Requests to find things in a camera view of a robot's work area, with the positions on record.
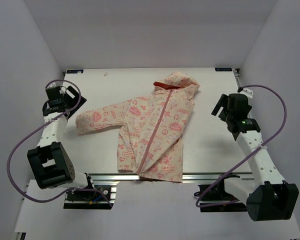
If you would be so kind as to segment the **pink and cream printed jacket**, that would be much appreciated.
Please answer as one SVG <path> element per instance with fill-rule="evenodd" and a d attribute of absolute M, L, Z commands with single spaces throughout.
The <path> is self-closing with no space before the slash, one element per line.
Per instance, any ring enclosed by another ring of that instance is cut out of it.
<path fill-rule="evenodd" d="M 79 135 L 120 127 L 117 169 L 146 179 L 183 181 L 182 135 L 200 88 L 191 76 L 174 72 L 153 84 L 154 92 L 121 103 L 82 112 L 76 117 Z"/>

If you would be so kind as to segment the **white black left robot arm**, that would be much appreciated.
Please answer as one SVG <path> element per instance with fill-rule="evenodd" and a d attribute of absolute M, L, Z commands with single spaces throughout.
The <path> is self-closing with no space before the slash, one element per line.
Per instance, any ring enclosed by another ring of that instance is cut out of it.
<path fill-rule="evenodd" d="M 96 187 L 87 173 L 77 172 L 62 145 L 68 120 L 87 101 L 72 86 L 45 90 L 48 100 L 42 107 L 44 127 L 36 148 L 27 152 L 31 170 L 41 189 L 78 189 L 84 199 L 95 196 Z"/>

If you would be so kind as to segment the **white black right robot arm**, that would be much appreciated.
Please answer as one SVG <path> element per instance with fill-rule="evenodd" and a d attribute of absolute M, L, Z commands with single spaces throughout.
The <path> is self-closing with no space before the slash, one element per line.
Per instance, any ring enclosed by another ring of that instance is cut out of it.
<path fill-rule="evenodd" d="M 222 94 L 212 115 L 227 124 L 251 169 L 254 186 L 230 173 L 215 188 L 216 195 L 226 200 L 233 196 L 245 204 L 249 217 L 257 221 L 289 220 L 299 195 L 294 183 L 286 182 L 263 146 L 257 121 L 249 118 L 252 106 L 240 93 Z"/>

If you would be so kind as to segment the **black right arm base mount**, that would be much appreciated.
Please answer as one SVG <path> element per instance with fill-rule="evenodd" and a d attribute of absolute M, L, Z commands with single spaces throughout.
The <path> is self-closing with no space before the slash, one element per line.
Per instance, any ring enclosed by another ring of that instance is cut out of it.
<path fill-rule="evenodd" d="M 199 191 L 195 192 L 193 196 L 198 198 L 203 191 L 209 187 L 208 184 L 198 185 Z M 230 202 L 235 198 L 221 190 L 221 187 L 215 186 L 210 190 L 201 200 L 200 205 L 207 205 L 217 202 Z M 230 213 L 230 212 L 247 212 L 246 206 L 241 202 L 235 202 L 233 204 L 223 204 L 218 206 L 210 206 L 205 208 L 200 208 L 201 213 Z"/>

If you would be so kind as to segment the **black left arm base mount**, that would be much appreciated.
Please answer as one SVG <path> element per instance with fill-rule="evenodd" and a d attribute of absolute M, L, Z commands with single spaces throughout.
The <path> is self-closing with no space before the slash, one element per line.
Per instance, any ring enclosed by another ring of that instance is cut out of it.
<path fill-rule="evenodd" d="M 67 193 L 63 208 L 68 210 L 111 210 L 116 198 L 115 185 L 95 185 L 98 191 L 78 191 Z"/>

